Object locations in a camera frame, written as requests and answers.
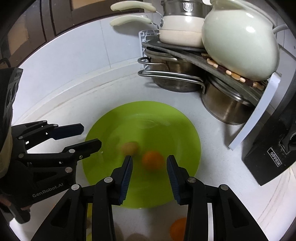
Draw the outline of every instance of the pot handle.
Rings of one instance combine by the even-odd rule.
[[[140,1],[122,1],[114,3],[110,6],[112,11],[122,11],[132,8],[142,8],[149,12],[156,12],[156,8],[151,3],[140,2]]]
[[[286,30],[286,29],[289,29],[288,26],[286,24],[282,24],[280,26],[277,26],[273,29],[273,32],[274,34],[280,32],[280,31],[283,31],[283,30]]]
[[[120,26],[125,23],[138,21],[146,24],[152,24],[152,20],[147,16],[138,16],[138,15],[123,15],[117,18],[114,18],[110,21],[111,26]]]
[[[143,77],[155,77],[155,78],[162,78],[167,80],[180,80],[184,82],[198,84],[198,85],[201,85],[202,87],[202,93],[203,94],[205,93],[205,84],[203,83],[203,80],[197,76],[158,71],[158,70],[140,70],[138,72],[138,75]]]
[[[168,67],[168,65],[166,63],[151,63],[149,57],[139,58],[138,63],[139,64],[147,64],[147,65],[164,65],[167,67],[168,71],[170,70],[170,68]]]

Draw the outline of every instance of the stainless steel pot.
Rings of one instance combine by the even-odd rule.
[[[147,48],[147,57],[138,59],[140,64],[147,64],[150,70],[139,71],[140,76],[152,77],[161,88],[174,92],[197,91],[204,84],[200,78],[204,70],[196,65],[155,49]]]
[[[214,117],[231,125],[243,124],[249,119],[255,107],[236,90],[210,73],[206,74],[205,86],[202,101]]]
[[[185,15],[205,18],[212,10],[211,6],[205,5],[202,0],[162,0],[163,16]]]

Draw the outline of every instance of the cabinet door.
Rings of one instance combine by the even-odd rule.
[[[116,2],[119,2],[119,0],[51,0],[55,34],[60,34],[67,29],[94,19],[118,14],[144,12],[143,9],[113,12],[110,6]]]
[[[36,0],[8,32],[0,47],[1,55],[9,59],[12,67],[16,67],[45,42],[40,0]]]

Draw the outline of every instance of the cream handle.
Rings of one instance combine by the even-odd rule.
[[[213,1],[211,0],[202,0],[203,4],[208,5],[208,6],[212,6]]]
[[[153,7],[151,3],[147,2],[140,2],[140,1],[122,1],[122,2],[117,2],[114,3],[110,6],[112,11],[117,11],[117,10],[127,10],[127,9],[132,9],[132,8],[143,8],[149,12],[156,12],[156,8]]]
[[[280,26],[277,26],[273,29],[273,32],[274,34],[280,32],[280,31],[283,31],[283,30],[286,30],[286,29],[289,29],[288,26],[286,24],[282,24]]]
[[[146,24],[152,24],[152,20],[147,16],[137,16],[137,15],[123,15],[118,18],[114,18],[111,22],[111,26],[119,26],[125,23],[129,23],[132,21],[138,21]]]

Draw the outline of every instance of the white countertop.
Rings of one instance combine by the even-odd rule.
[[[296,180],[292,169],[286,170],[264,186],[259,186],[242,162],[252,144],[249,136],[237,149],[227,148],[233,135],[241,126],[226,125],[215,119],[203,106],[199,93],[175,93],[157,87],[150,78],[136,74],[95,88],[76,88],[71,98],[55,97],[49,102],[54,108],[44,114],[27,116],[25,122],[48,120],[60,126],[82,123],[82,136],[64,140],[48,140],[32,152],[59,152],[65,146],[84,140],[92,125],[111,109],[133,101],[158,101],[173,106],[184,113],[194,124],[200,137],[202,156],[195,175],[204,184],[227,184],[247,207],[270,241],[278,241],[296,216]],[[77,182],[87,185],[81,163],[78,164]],[[14,220],[10,225],[21,241],[30,240],[46,215],[61,197],[58,194],[31,208],[31,220],[23,225]],[[175,201],[151,209],[113,208],[118,241],[170,240],[169,227],[178,218],[185,217],[186,206]],[[213,239],[210,229],[209,240]]]

